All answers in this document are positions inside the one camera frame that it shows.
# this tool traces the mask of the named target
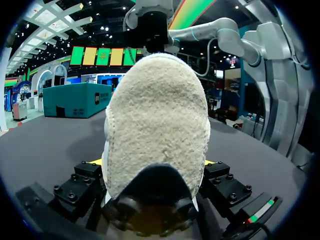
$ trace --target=floor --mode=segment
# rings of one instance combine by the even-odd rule
[[[28,122],[32,119],[35,119],[39,116],[43,116],[44,113],[38,111],[38,109],[28,109],[28,116],[26,119],[24,119],[22,121],[15,121],[12,117],[11,111],[5,111],[4,115],[5,115],[6,127],[8,129],[13,129],[18,126],[18,123],[26,123],[26,122]]]

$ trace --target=white ceiling structure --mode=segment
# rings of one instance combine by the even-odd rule
[[[67,40],[69,36],[65,33],[68,30],[74,30],[77,34],[84,34],[81,26],[90,24],[93,20],[91,16],[74,21],[70,14],[81,11],[84,5],[76,4],[66,10],[62,10],[57,4],[58,0],[53,0],[44,4],[43,0],[35,1],[23,17],[24,20],[33,23],[39,28],[35,30],[16,50],[9,60],[6,74],[14,73],[33,55],[39,51],[46,50],[44,43],[55,45],[57,41],[53,37],[60,37]]]

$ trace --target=yellow panel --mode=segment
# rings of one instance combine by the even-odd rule
[[[91,65],[91,66],[95,65],[96,52],[97,52],[96,47],[87,47],[85,49],[82,65]]]
[[[124,56],[123,48],[112,48],[110,66],[121,66]]]

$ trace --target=yellow tape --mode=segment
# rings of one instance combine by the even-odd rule
[[[88,164],[97,164],[97,165],[101,165],[101,158],[98,159],[98,160],[95,160],[95,161],[88,161]],[[208,160],[205,160],[205,163],[204,165],[208,165],[208,164],[216,164],[216,162],[214,161],[208,161]]]

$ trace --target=robotic arm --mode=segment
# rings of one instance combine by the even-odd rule
[[[185,29],[168,30],[173,15],[171,0],[137,0],[123,21],[123,31],[128,35],[126,37],[128,44],[134,48],[145,47],[149,53],[176,54],[180,49],[179,41],[211,40],[209,42],[211,43],[217,39],[222,51],[243,58],[252,67],[260,64],[259,46],[241,39],[238,25],[232,19],[223,17]],[[131,31],[126,31],[126,24],[132,29]]]

